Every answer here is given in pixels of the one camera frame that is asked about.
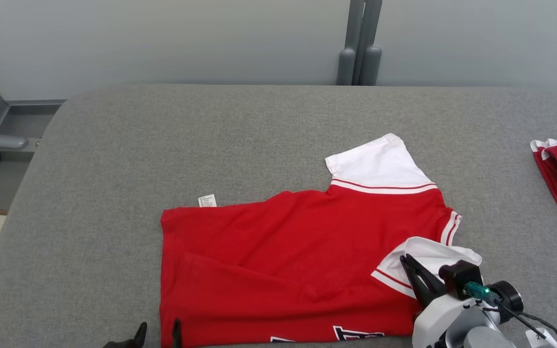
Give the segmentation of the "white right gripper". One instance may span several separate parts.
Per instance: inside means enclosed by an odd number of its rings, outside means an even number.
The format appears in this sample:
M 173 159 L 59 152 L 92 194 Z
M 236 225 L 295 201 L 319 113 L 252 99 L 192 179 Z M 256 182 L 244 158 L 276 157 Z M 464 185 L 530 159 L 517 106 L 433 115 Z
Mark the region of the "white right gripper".
M 473 328 L 488 327 L 490 320 L 475 299 L 458 300 L 446 286 L 412 255 L 399 257 L 422 313 L 416 317 L 411 338 L 414 348 L 464 348 Z

